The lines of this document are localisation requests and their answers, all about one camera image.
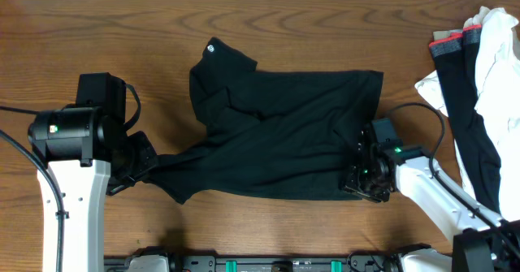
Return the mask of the white crumpled garment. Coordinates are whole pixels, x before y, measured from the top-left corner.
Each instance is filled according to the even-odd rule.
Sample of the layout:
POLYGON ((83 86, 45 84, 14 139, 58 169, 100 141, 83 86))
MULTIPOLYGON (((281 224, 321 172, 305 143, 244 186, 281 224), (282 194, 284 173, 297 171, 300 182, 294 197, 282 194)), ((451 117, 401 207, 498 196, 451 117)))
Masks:
POLYGON ((519 220, 519 20, 503 7, 482 6, 465 28, 482 29, 476 56, 476 105, 500 156, 499 211, 519 220))

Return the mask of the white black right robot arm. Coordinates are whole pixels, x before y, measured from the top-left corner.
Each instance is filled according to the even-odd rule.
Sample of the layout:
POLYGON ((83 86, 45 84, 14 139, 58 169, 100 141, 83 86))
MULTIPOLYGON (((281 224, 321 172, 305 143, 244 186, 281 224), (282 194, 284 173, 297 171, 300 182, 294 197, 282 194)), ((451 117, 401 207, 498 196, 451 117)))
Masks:
POLYGON ((452 245, 446 256, 418 244, 396 253, 386 271, 517 271, 519 224, 478 203, 421 146, 404 146, 392 132, 366 129, 357 145, 359 163, 342 183, 345 192, 374 203, 394 192, 409 198, 452 245))

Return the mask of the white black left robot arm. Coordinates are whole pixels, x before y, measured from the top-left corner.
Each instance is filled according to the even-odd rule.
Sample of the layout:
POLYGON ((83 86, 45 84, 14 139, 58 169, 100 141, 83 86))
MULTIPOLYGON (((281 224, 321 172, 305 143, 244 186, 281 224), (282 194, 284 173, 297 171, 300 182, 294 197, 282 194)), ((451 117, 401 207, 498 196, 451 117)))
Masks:
POLYGON ((158 155, 144 132, 101 107, 42 111, 28 129, 43 201, 44 271, 101 271, 104 206, 145 179, 158 155))

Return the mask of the black t-shirt white logo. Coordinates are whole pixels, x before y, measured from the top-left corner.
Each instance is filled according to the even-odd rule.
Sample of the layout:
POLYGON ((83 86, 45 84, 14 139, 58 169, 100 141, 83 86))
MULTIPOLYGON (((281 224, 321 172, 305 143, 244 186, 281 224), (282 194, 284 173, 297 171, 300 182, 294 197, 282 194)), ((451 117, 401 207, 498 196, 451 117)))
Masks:
POLYGON ((189 94, 206 137, 162 154, 148 182, 183 204, 215 190, 283 200, 348 201, 358 139, 374 117, 380 71, 260 71, 218 38, 189 72, 189 94))

